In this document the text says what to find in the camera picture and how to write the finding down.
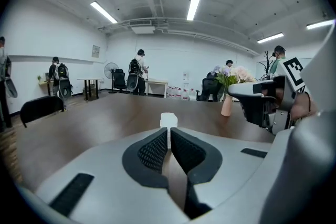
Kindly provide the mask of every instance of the black pants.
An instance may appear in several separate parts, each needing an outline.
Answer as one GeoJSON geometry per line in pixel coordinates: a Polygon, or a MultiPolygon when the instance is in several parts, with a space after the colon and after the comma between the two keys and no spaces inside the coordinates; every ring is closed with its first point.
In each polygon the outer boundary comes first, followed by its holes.
{"type": "Polygon", "coordinates": [[[6,88],[5,88],[5,81],[0,81],[0,102],[1,102],[1,108],[2,108],[2,115],[4,117],[4,121],[6,123],[7,127],[11,127],[12,121],[11,117],[9,115],[9,110],[7,106],[7,100],[6,100],[6,88]]]}
{"type": "Polygon", "coordinates": [[[146,90],[145,79],[139,77],[138,85],[136,86],[136,89],[133,91],[133,94],[144,96],[145,90],[146,90]]]}

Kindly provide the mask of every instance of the brown wooden table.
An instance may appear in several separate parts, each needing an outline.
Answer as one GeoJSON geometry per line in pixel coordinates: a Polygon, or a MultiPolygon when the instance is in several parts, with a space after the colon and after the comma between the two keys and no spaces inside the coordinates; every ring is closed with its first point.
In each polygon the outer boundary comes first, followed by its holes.
{"type": "Polygon", "coordinates": [[[248,123],[239,103],[232,115],[220,114],[222,103],[180,101],[116,93],[58,113],[28,126],[17,136],[17,156],[25,185],[35,190],[55,171],[101,143],[160,127],[163,112],[178,126],[240,140],[272,142],[274,136],[248,123]]]}

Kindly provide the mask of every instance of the pink vase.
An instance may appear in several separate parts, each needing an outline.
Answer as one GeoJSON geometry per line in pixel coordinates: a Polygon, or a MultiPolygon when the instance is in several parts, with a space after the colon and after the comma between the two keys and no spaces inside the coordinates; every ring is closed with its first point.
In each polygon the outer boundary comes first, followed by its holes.
{"type": "Polygon", "coordinates": [[[225,117],[230,117],[231,108],[232,108],[232,96],[226,94],[221,114],[225,117]]]}

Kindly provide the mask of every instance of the fluorescent light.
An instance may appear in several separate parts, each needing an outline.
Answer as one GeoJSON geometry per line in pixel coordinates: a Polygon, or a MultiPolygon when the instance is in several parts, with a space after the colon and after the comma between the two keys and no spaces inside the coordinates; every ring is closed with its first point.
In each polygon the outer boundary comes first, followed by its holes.
{"type": "Polygon", "coordinates": [[[97,1],[92,2],[91,6],[94,7],[97,11],[99,11],[102,15],[104,15],[111,23],[113,24],[117,23],[117,21],[110,14],[108,14],[107,11],[97,3],[97,1]]]}
{"type": "Polygon", "coordinates": [[[261,40],[258,40],[257,42],[258,43],[264,43],[264,42],[267,42],[269,40],[272,40],[272,39],[275,39],[275,38],[279,38],[279,37],[283,37],[283,33],[279,33],[279,34],[276,34],[274,36],[270,36],[270,37],[267,37],[267,38],[264,38],[264,39],[261,39],[261,40]]]}
{"type": "Polygon", "coordinates": [[[193,20],[200,0],[191,0],[187,20],[193,20]]]}
{"type": "Polygon", "coordinates": [[[323,22],[307,25],[307,29],[310,30],[310,29],[314,29],[317,27],[321,27],[321,26],[332,25],[334,23],[335,23],[335,20],[325,20],[323,22]]]}

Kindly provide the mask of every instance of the person in green shirt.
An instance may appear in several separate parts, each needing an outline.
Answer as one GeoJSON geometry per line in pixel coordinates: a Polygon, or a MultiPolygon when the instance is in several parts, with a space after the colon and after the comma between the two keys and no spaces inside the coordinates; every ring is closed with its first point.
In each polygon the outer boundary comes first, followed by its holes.
{"type": "Polygon", "coordinates": [[[269,73],[270,74],[275,74],[275,72],[277,71],[278,63],[281,60],[283,60],[283,59],[286,58],[286,56],[285,56],[285,49],[282,46],[275,47],[272,56],[274,56],[277,59],[274,61],[273,65],[271,66],[271,68],[269,70],[269,73]]]}

